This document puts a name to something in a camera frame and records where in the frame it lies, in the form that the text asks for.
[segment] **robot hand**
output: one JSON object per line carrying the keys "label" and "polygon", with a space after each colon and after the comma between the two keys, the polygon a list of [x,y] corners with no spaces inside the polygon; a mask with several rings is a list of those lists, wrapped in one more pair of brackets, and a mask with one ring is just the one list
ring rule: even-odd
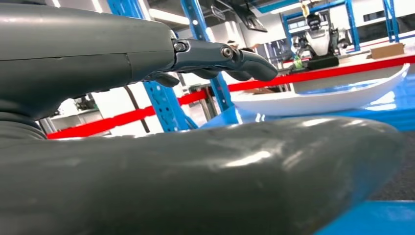
{"label": "robot hand", "polygon": [[174,86],[178,81],[169,71],[204,78],[228,71],[238,80],[262,81],[277,75],[259,55],[220,43],[177,40],[155,21],[0,3],[0,27],[0,108],[32,119],[90,92],[148,80]]}
{"label": "robot hand", "polygon": [[226,44],[180,39],[173,41],[173,47],[175,63],[170,71],[192,72],[205,79],[226,71],[240,81],[251,77],[271,81],[278,74],[277,69],[262,56],[232,49]]}

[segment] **green object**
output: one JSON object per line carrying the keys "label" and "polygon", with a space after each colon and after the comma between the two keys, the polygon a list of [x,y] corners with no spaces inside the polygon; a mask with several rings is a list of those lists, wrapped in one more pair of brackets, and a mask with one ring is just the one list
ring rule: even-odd
{"label": "green object", "polygon": [[303,67],[301,58],[297,55],[294,57],[294,66],[296,67],[296,69],[301,69]]}

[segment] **blue pillar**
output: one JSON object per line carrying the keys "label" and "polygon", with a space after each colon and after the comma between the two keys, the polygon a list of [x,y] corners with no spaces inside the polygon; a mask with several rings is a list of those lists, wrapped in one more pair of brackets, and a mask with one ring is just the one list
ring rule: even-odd
{"label": "blue pillar", "polygon": [[288,26],[288,20],[287,20],[287,17],[284,14],[281,14],[281,19],[282,19],[282,26],[284,27],[284,31],[285,31],[285,36],[286,36],[287,41],[288,41],[288,47],[289,47],[289,50],[291,51],[291,47],[293,45],[292,45],[292,42],[291,42],[292,36],[291,36],[291,33],[290,33],[290,27]]}
{"label": "blue pillar", "polygon": [[386,30],[388,31],[389,42],[399,43],[399,26],[395,15],[395,5],[393,0],[383,0],[383,7],[385,9]]}
{"label": "blue pillar", "polygon": [[[145,19],[143,9],[137,0],[107,1],[115,15]],[[157,82],[144,82],[143,84],[163,130],[165,132],[188,130],[186,117],[173,89],[161,86]]]}
{"label": "blue pillar", "polygon": [[[193,38],[197,40],[210,41],[208,34],[206,33],[205,18],[200,8],[198,0],[181,0],[184,14],[190,20],[190,30],[192,31]],[[221,73],[210,80],[213,92],[219,104],[220,110],[223,112],[232,106],[231,94],[229,93],[228,86],[223,79]]]}
{"label": "blue pillar", "polygon": [[360,37],[359,37],[359,32],[357,31],[357,28],[356,28],[356,23],[354,21],[352,0],[346,0],[345,4],[346,4],[346,10],[347,10],[347,15],[349,19],[350,32],[351,32],[351,36],[352,36],[352,40],[354,44],[354,51],[359,51],[360,50]]}

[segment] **blue metal frame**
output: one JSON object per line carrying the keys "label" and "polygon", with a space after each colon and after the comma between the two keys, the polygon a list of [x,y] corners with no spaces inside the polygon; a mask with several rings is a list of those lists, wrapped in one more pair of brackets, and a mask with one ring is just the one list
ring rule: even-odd
{"label": "blue metal frame", "polygon": [[[319,11],[326,10],[331,7],[335,7],[335,6],[339,6],[343,4],[346,5],[346,9],[347,9],[348,19],[349,19],[349,24],[350,24],[350,32],[351,32],[353,44],[354,44],[354,50],[359,51],[360,50],[360,38],[359,38],[359,32],[357,31],[357,28],[356,28],[356,24],[354,23],[352,0],[337,0],[334,2],[316,6],[316,7],[310,8],[310,13],[319,12]],[[282,24],[284,26],[287,40],[288,40],[290,47],[291,47],[292,37],[291,37],[291,33],[289,32],[288,20],[296,18],[296,17],[300,17],[300,16],[302,16],[302,12],[296,12],[290,15],[282,14]]]}
{"label": "blue metal frame", "polygon": [[[144,19],[137,0],[107,0],[107,2],[115,15]],[[157,82],[145,82],[144,87],[165,132],[189,129],[186,116],[172,88],[161,86]]]}
{"label": "blue metal frame", "polygon": [[[190,30],[192,31],[193,38],[197,40],[210,41],[208,34],[206,33],[205,18],[200,8],[198,0],[181,0],[184,14],[190,20]],[[228,86],[220,73],[216,78],[210,80],[213,92],[219,104],[220,110],[223,112],[232,106],[231,94],[229,93]]]}
{"label": "blue metal frame", "polygon": [[267,13],[285,6],[289,6],[295,3],[298,3],[299,0],[282,0],[278,2],[274,2],[265,6],[258,6],[258,4],[255,3],[255,1],[251,0],[250,3],[255,6],[259,12],[261,13]]}
{"label": "blue metal frame", "polygon": [[386,30],[388,31],[389,42],[399,43],[399,26],[395,15],[395,4],[393,0],[383,0],[383,7],[385,9]]}

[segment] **screw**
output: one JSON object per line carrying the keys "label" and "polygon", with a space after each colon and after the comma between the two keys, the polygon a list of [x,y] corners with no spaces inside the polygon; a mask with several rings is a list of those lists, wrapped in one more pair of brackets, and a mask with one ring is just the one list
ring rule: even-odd
{"label": "screw", "polygon": [[173,47],[175,51],[185,51],[187,49],[186,44],[184,43],[175,43]]}
{"label": "screw", "polygon": [[226,58],[231,58],[233,56],[233,51],[229,47],[222,48],[222,55]]}

